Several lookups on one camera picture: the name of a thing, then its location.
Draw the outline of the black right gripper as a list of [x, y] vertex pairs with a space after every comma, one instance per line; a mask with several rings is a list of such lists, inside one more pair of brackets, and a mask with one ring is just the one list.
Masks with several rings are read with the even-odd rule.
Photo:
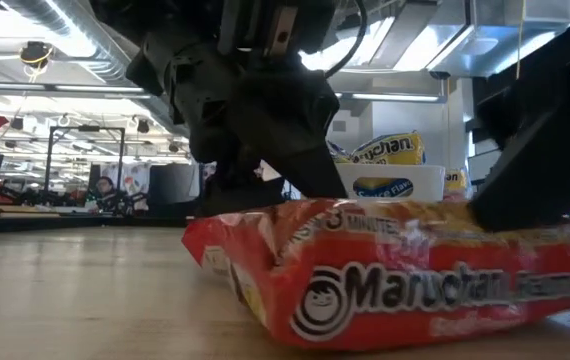
[[517, 230], [570, 215], [570, 27], [473, 90], [474, 122], [504, 150], [469, 203], [477, 224]]

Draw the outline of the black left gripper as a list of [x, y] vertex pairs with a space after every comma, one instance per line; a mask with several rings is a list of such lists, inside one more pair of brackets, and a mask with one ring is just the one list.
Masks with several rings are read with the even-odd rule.
[[195, 155], [216, 161], [197, 217], [282, 204], [284, 179], [304, 196], [345, 198], [325, 142], [339, 101], [304, 53], [320, 49], [331, 1], [96, 0], [96, 18], [134, 43], [126, 76], [166, 99]]

